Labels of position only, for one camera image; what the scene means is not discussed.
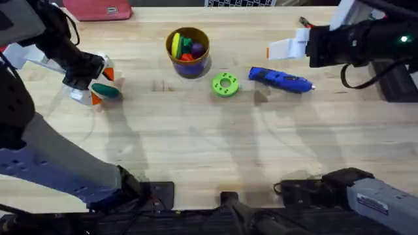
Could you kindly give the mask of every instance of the wooden tabletop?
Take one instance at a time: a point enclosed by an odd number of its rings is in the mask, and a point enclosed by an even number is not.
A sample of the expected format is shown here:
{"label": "wooden tabletop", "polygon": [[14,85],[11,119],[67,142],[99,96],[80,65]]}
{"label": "wooden tabletop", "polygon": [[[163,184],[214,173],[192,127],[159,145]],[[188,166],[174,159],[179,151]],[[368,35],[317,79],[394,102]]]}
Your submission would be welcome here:
{"label": "wooden tabletop", "polygon": [[[132,19],[78,23],[80,48],[106,52],[123,73],[123,102],[103,109],[68,98],[62,75],[35,65],[20,71],[38,112],[63,136],[138,178],[173,181],[175,208],[213,208],[220,191],[238,191],[252,206],[277,205],[272,184],[355,166],[418,195],[418,106],[381,100],[378,89],[346,89],[341,67],[310,69],[308,59],[268,61],[269,42],[293,37],[298,17],[327,24],[335,8],[136,8]],[[179,27],[210,38],[212,68],[179,77],[165,38]],[[266,67],[303,76],[303,95],[247,79]],[[239,77],[230,98],[211,92],[219,72]],[[352,84],[368,68],[349,69]],[[6,176],[0,201],[32,212],[77,212],[77,198]]]}

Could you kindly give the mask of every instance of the orange object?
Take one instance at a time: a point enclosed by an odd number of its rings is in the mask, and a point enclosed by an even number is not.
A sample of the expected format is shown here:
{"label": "orange object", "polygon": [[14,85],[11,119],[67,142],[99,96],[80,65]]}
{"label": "orange object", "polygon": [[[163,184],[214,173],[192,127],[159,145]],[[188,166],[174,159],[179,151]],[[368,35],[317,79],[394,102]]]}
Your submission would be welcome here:
{"label": "orange object", "polygon": [[191,54],[183,54],[180,59],[182,61],[192,61],[192,60],[195,60],[195,59],[193,59],[193,56]]}
{"label": "orange object", "polygon": [[110,80],[115,80],[115,72],[113,68],[105,68],[103,72],[110,78]]}
{"label": "orange object", "polygon": [[100,104],[102,102],[102,99],[100,99],[96,94],[91,92],[91,103],[93,105]]}

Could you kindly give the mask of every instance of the blue glue gun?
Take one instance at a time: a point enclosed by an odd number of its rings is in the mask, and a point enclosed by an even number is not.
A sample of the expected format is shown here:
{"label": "blue glue gun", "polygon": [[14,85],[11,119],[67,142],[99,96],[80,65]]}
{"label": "blue glue gun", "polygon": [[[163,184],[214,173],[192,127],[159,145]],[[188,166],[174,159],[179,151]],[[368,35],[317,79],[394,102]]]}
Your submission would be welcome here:
{"label": "blue glue gun", "polygon": [[293,76],[285,72],[272,69],[252,67],[249,71],[250,80],[261,82],[264,85],[284,89],[295,93],[305,93],[315,89],[315,86],[305,78]]}

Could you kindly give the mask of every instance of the pink bag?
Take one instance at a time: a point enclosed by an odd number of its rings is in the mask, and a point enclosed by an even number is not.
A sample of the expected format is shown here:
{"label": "pink bag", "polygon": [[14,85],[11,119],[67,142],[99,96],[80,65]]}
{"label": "pink bag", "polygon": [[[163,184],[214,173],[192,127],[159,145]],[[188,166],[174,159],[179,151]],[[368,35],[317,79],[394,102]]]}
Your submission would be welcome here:
{"label": "pink bag", "polygon": [[80,21],[126,20],[132,15],[127,0],[63,0],[63,4]]}

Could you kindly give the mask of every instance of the purple toy piece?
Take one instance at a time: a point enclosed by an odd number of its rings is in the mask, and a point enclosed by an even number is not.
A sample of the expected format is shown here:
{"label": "purple toy piece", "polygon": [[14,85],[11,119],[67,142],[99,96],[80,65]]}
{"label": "purple toy piece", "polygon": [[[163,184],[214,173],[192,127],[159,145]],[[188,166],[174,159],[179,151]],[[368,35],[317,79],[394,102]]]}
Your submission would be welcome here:
{"label": "purple toy piece", "polygon": [[193,43],[191,47],[191,54],[193,55],[193,58],[198,59],[204,54],[204,46],[197,42]]}

